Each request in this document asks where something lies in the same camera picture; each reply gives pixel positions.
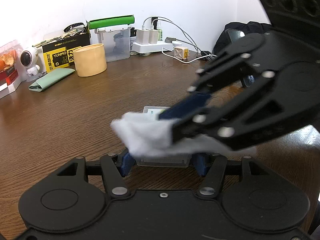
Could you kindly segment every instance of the brown wooden desk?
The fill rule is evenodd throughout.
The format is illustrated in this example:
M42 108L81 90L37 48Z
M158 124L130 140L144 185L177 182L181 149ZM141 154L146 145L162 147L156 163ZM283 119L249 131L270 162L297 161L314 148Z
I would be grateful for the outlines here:
M161 53L108 63L97 76L76 73L38 93L23 83L0 100L0 232L12 239L25 226L18 212L21 194L70 158L98 159L124 148L110 128L111 120L144 106L170 106L182 99L203 64L182 64ZM222 104L239 92L228 87L217 93ZM312 127L258 146L257 158L309 196L307 230L320 189L320 135ZM197 188L192 168L134 167L126 178L130 188ZM91 183L101 187L99 177ZM225 186L236 178L227 177Z

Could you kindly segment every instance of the power strip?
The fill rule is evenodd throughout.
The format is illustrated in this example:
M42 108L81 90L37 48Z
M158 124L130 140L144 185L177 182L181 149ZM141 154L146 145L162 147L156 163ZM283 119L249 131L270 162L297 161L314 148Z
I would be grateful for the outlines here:
M173 41L172 43L166 43L164 41L158 41L157 44L146 44L142 45L134 42L132 44L132 50L138 53L148 53L148 52L158 52L162 51L162 47L168 50L173 50L176 46L182 46L182 43L179 41Z

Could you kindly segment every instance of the small plastic box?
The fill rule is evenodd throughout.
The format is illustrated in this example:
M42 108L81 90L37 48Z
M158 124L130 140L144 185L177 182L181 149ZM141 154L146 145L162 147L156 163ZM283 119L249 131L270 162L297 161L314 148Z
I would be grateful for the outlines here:
M107 62L130 57L130 29L131 25L116 25L94 30L104 44Z
M145 106L143 108L144 114L153 114L155 118L164 110L169 107L165 106ZM191 159L191 154L180 154L169 157L161 158L136 158L137 165L139 166L153 166L153 167L188 167Z

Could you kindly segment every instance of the black bag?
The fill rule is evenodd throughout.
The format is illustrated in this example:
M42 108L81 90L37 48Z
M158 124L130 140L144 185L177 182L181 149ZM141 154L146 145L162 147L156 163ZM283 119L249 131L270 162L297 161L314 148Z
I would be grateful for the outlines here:
M247 24L238 23L238 22L228 23L224 27L224 31L221 33L220 37L218 38L212 53L218 54L222 49L224 49L229 44L229 41L225 33L227 29L235 29L235 30L243 31L244 34L248 34L248 33L265 33L265 32L268 32L270 28L271 28L271 25L267 23L258 23L258 22L248 22Z

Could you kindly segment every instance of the white wall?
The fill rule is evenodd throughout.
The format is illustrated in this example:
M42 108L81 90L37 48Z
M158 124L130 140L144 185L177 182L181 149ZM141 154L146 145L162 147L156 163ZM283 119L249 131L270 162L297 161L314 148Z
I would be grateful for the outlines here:
M237 0L0 0L0 46L17 39L25 48L47 33L105 17L134 14L136 28L149 16L163 16L180 25L201 49L212 50L226 23L236 20ZM180 30L162 23L163 36L185 39Z
M270 23L259 0L238 0L237 21Z

